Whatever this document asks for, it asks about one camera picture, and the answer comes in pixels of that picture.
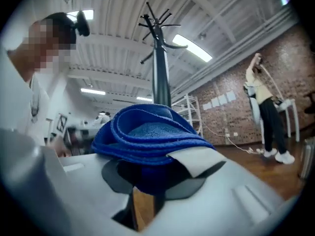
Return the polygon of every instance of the cable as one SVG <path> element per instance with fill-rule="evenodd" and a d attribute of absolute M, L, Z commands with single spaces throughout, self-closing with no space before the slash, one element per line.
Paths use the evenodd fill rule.
<path fill-rule="evenodd" d="M 247 152 L 248 154 L 262 154 L 264 151 L 262 149 L 257 149 L 256 152 L 253 151 L 253 149 L 250 147 L 249 149 L 242 149 L 240 147 L 238 147 L 236 144 L 234 144 L 231 139 L 228 137 L 228 136 L 223 136 L 223 135 L 218 135 L 216 132 L 212 131 L 206 124 L 203 120 L 201 120 L 201 122 L 205 125 L 205 127 L 210 131 L 212 132 L 213 134 L 217 135 L 217 136 L 220 136 L 220 137 L 226 137 L 228 138 L 228 140 L 238 149 L 242 150 L 242 151 L 245 151 Z"/>
<path fill-rule="evenodd" d="M 277 91 L 278 91 L 278 93 L 279 93 L 279 95 L 280 95 L 280 97 L 281 97 L 281 100 L 284 101 L 284 97 L 283 97 L 283 95 L 282 95 L 280 89 L 278 88 L 276 82 L 275 82 L 274 79 L 271 77 L 270 73 L 267 71 L 267 69 L 266 69 L 262 64 L 260 64 L 260 67 L 261 67 L 262 69 L 264 69 L 265 73 L 269 76 L 269 78 L 271 79 L 272 83 L 273 83 L 274 86 L 276 87 L 276 89 L 277 89 Z"/>

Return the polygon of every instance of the ceiling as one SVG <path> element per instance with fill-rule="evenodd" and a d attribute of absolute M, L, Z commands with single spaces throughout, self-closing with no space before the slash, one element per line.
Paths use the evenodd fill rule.
<path fill-rule="evenodd" d="M 78 93 L 79 88 L 91 86 L 106 92 L 105 96 L 85 94 L 99 110 L 116 113 L 141 103 L 137 96 L 151 97 L 152 62 L 141 65 L 140 60 L 152 50 L 153 39 L 142 41 L 148 30 L 137 25 L 140 15 L 149 13 L 147 1 L 157 15 L 170 9 L 169 24 L 182 24 L 165 29 L 166 42 L 181 34 L 213 57 L 205 63 L 187 50 L 167 50 L 173 97 L 188 92 L 230 56 L 253 44 L 251 35 L 267 32 L 288 14 L 281 0 L 33 0 L 37 19 L 58 11 L 94 10 L 91 35 L 79 37 L 68 76 L 76 80 Z M 203 40 L 198 37 L 201 33 L 206 35 Z"/>

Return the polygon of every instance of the blue cloth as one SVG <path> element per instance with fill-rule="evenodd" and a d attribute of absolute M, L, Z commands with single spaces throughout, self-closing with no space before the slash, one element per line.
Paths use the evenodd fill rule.
<path fill-rule="evenodd" d="M 214 147 L 171 108 L 138 104 L 120 110 L 95 136 L 95 153 L 141 166 L 137 188 L 155 195 L 165 191 L 174 159 L 168 153 L 196 146 Z"/>

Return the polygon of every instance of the wooden floor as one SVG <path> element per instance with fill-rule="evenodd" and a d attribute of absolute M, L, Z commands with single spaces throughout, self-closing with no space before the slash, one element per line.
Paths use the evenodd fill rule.
<path fill-rule="evenodd" d="M 310 137 L 310 130 L 301 132 L 301 141 L 295 142 L 295 137 L 287 139 L 287 148 L 295 157 L 292 165 L 277 163 L 275 158 L 265 158 L 262 155 L 248 154 L 236 147 L 218 147 L 217 151 L 227 158 L 237 162 L 265 183 L 270 185 L 285 200 L 299 194 L 303 188 L 303 181 L 298 178 L 298 170 L 301 165 L 301 151 L 304 139 Z M 262 148 L 262 144 L 251 145 L 254 151 Z M 153 196 L 134 191 L 134 203 L 139 231 L 143 230 L 153 219 Z"/>

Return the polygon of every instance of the brick wall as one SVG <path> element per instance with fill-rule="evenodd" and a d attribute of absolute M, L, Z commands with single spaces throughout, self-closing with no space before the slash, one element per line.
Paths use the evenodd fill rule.
<path fill-rule="evenodd" d="M 293 26 L 284 34 L 263 47 L 258 52 L 265 57 L 264 65 L 276 81 L 284 98 L 294 98 L 299 115 L 300 129 L 312 124 L 314 116 L 304 114 L 304 109 L 310 105 L 303 95 L 315 90 L 315 62 L 309 49 L 310 41 L 300 25 Z M 245 71 L 252 59 L 247 57 L 225 73 L 202 85 L 190 95 L 197 96 L 203 121 L 216 133 L 224 135 L 225 129 L 231 134 L 231 140 L 237 144 L 261 141 L 260 127 L 256 129 L 252 120 L 249 100 L 243 91 L 246 81 Z M 277 95 L 269 77 L 262 73 L 261 80 L 271 93 Z M 236 100 L 216 108 L 203 110 L 202 105 L 212 98 L 218 97 L 230 90 L 236 95 Z M 293 113 L 289 111 L 291 130 L 295 131 Z M 205 139 L 215 145 L 226 144 L 225 137 L 212 134 L 203 128 Z"/>

